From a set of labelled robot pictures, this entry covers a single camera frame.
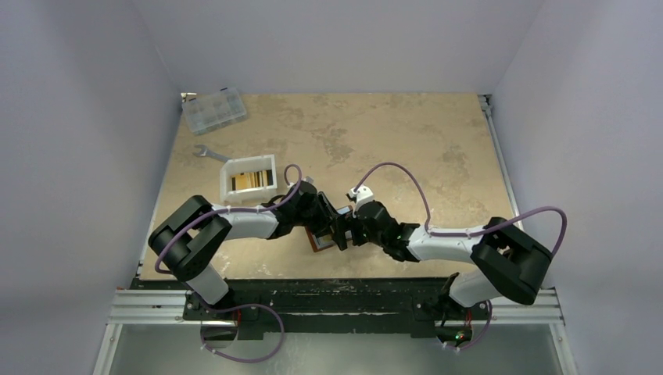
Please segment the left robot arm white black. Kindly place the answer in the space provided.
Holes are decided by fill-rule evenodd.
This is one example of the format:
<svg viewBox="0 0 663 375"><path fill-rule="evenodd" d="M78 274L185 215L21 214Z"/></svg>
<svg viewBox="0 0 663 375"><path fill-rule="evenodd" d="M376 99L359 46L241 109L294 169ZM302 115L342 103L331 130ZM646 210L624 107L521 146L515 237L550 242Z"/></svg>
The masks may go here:
<svg viewBox="0 0 663 375"><path fill-rule="evenodd" d="M222 320L231 314L233 298L211 261L224 242L276 239L294 227L325 236L338 216L324 192L306 181L291 186L286 196L254 207L222 207L194 195L149 235L148 246L157 255L155 268L191 288L203 300L203 310Z"/></svg>

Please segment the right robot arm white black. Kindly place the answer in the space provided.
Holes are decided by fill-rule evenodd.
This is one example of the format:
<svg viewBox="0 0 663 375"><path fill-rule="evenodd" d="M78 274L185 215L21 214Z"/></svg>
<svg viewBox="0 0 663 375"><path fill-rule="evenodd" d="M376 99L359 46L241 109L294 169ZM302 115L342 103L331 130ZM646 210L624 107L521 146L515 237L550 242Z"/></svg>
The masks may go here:
<svg viewBox="0 0 663 375"><path fill-rule="evenodd" d="M497 297L531 305L554 257L513 221L498 216L466 231L429 232L421 224L397 221L381 202L371 201L332 223L340 249L347 247L350 233L353 245L377 245L399 262L446 260L475 265L475 271L451 276L443 287L439 307L450 318Z"/></svg>

